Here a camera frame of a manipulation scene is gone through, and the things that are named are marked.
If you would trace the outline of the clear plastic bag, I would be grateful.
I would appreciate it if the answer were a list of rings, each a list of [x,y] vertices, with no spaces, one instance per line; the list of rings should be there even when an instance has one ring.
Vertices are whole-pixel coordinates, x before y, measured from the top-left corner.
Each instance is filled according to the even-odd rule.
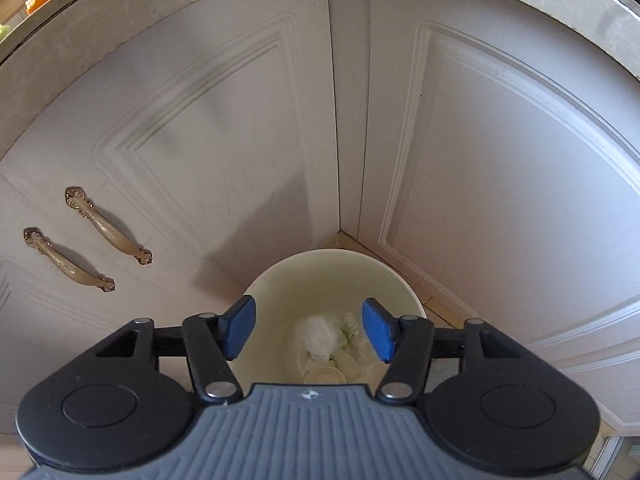
[[[296,342],[311,359],[327,361],[332,353],[347,342],[341,323],[335,315],[311,315],[303,318],[295,329]]]

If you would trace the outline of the white trash bin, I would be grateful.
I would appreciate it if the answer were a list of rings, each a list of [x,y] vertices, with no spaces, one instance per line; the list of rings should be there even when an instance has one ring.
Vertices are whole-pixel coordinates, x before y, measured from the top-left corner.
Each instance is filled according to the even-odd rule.
[[[387,365],[378,358],[362,322],[362,304],[378,300],[395,318],[425,313],[418,296],[375,258],[343,249],[288,257],[250,284],[256,324],[231,368],[244,390],[273,384],[366,384],[375,390]],[[335,315],[347,342],[327,361],[311,359],[296,342],[296,325],[311,315]]]

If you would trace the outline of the left white cabinet door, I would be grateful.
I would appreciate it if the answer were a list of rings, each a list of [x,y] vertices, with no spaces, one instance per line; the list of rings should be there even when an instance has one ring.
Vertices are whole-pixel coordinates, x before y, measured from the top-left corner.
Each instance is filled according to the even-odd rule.
[[[65,203],[149,249],[122,254]],[[338,227],[328,0],[200,0],[107,55],[1,163],[1,430],[24,394],[134,318],[219,312]],[[112,278],[79,285],[25,244]]]

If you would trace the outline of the white cabinet door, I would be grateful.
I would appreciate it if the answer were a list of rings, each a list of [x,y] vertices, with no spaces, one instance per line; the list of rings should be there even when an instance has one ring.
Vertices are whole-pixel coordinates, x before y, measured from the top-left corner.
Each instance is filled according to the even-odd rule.
[[[65,203],[149,249],[122,254]],[[1,430],[24,394],[134,318],[219,312],[338,227],[328,0],[200,0],[107,55],[1,163]],[[79,285],[25,244],[112,278]]]
[[[639,84],[516,0],[370,0],[358,238],[639,431]]]

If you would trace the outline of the right white cabinet door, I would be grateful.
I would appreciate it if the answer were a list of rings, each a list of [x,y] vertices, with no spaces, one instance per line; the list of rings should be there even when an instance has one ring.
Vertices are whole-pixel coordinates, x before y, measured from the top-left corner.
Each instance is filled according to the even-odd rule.
[[[639,431],[639,84],[516,0],[370,0],[358,238]]]

